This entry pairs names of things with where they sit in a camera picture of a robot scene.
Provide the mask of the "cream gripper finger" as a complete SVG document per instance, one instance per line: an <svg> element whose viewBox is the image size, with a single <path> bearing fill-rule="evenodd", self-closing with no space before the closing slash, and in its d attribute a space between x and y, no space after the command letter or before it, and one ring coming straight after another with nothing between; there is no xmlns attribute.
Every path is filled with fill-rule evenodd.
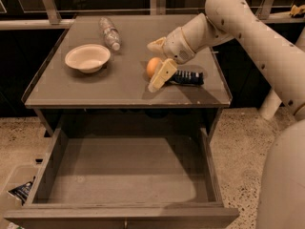
<svg viewBox="0 0 305 229"><path fill-rule="evenodd" d="M154 53L163 53L163 45L166 41L165 37L161 37L147 45L147 48Z"/></svg>
<svg viewBox="0 0 305 229"><path fill-rule="evenodd" d="M177 64L170 58L162 61L155 69L154 75L150 78L148 89L155 93L176 73Z"/></svg>

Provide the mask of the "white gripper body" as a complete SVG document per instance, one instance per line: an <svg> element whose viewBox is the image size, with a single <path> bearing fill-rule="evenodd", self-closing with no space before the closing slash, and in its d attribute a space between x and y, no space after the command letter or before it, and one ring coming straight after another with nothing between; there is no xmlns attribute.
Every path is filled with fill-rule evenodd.
<svg viewBox="0 0 305 229"><path fill-rule="evenodd" d="M181 27L168 34L162 49L165 56L173 59L177 64L184 64L195 56L195 52L188 45Z"/></svg>

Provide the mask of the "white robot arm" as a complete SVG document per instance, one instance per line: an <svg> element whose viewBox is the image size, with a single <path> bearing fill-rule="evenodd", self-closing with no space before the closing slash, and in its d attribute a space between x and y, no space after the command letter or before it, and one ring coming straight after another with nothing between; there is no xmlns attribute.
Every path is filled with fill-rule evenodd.
<svg viewBox="0 0 305 229"><path fill-rule="evenodd" d="M305 229L305 52L261 22L246 0L206 0L205 11L148 45L160 55L158 91L201 50L236 39L295 116L275 139L261 179L255 229Z"/></svg>

